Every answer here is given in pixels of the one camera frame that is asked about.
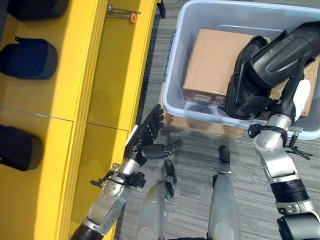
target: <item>gray carpet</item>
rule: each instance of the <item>gray carpet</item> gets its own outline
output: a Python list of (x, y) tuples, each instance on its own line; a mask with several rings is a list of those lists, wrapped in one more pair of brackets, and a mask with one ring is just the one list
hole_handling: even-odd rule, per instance
[[(166, 19), (155, 17), (148, 52), (144, 82), (140, 97), (137, 123), (157, 104), (162, 84), (165, 50), (174, 33), (180, 8), (185, 0), (164, 0)], [(256, 2), (280, 3), (305, 7), (320, 7), (319, 0), (264, 0)], [(178, 185), (174, 198), (166, 202), (164, 236), (166, 239), (205, 237), (212, 195), (212, 176), (217, 172), (218, 148), (226, 145), (231, 152), (233, 187), (237, 201), (243, 240), (280, 240), (276, 219), (280, 217), (274, 196), (267, 184), (260, 160), (253, 149), (253, 140), (221, 137), (199, 133), (190, 129), (164, 127), (157, 142), (183, 140), (181, 149), (170, 159), (173, 161)], [(307, 188), (309, 196), (320, 209), (320, 140), (298, 141), (301, 149), (314, 154), (310, 161), (292, 156)], [(116, 240), (133, 239), (140, 204), (157, 179), (165, 173), (163, 160), (149, 160), (141, 169), (147, 183), (143, 193), (133, 191), (124, 207), (116, 229)]]

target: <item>robotic hand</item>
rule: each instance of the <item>robotic hand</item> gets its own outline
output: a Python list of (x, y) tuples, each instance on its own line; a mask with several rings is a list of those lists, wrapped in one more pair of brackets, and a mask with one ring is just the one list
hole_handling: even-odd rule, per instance
[[(248, 133), (275, 196), (275, 205), (283, 217), (277, 220), (283, 240), (320, 240), (320, 217), (300, 179), (288, 153), (308, 159), (311, 154), (294, 147), (298, 127), (292, 127), (304, 108), (310, 92), (310, 83), (304, 79), (304, 60), (293, 71), (282, 91), (281, 98), (271, 107), (265, 126), (251, 125)], [(290, 144), (287, 131), (294, 132)]]
[(143, 188), (145, 175), (139, 172), (147, 159), (162, 159), (176, 152), (182, 140), (167, 144), (154, 144), (163, 127), (163, 110), (156, 105), (144, 122), (132, 130), (124, 150), (121, 164), (114, 163), (111, 170), (98, 181), (101, 194), (90, 207), (82, 224), (70, 240), (102, 240), (116, 222), (121, 209), (131, 195), (131, 187)]

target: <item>yellow shelf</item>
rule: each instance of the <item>yellow shelf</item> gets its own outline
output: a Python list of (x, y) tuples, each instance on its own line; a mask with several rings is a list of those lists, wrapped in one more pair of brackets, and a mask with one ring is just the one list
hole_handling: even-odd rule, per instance
[[(58, 65), (55, 74), (46, 80), (1, 74), (0, 106), (73, 121), (84, 73), (91, 61), (90, 48), (99, 47), (102, 26), (97, 29), (96, 15), (100, 19), (105, 15), (106, 2), (71, 0), (61, 17), (43, 21), (21, 22), (8, 14), (1, 48), (15, 43), (15, 36), (45, 39), (56, 48)], [(90, 46), (95, 35), (98, 38)]]
[[(70, 0), (63, 16), (44, 21), (8, 16), (1, 48), (15, 36), (44, 38), (57, 49), (58, 66), (46, 80), (0, 74), (0, 124), (33, 133), (45, 146), (34, 170), (0, 165), (1, 240), (66, 240), (99, 196), (88, 179), (122, 160), (157, 2), (113, 0), (114, 7), (142, 12), (135, 24), (105, 20), (108, 0)], [(104, 239), (114, 232), (115, 226)]]
[(128, 132), (87, 123), (74, 194), (70, 235), (82, 223), (101, 190), (91, 180), (102, 178), (113, 163), (121, 162)]
[(1, 107), (0, 124), (35, 134), (44, 145), (34, 170), (0, 165), (0, 239), (54, 239), (73, 123)]
[(157, 0), (113, 0), (112, 4), (142, 14), (135, 24), (105, 21), (87, 121), (130, 131), (136, 122)]

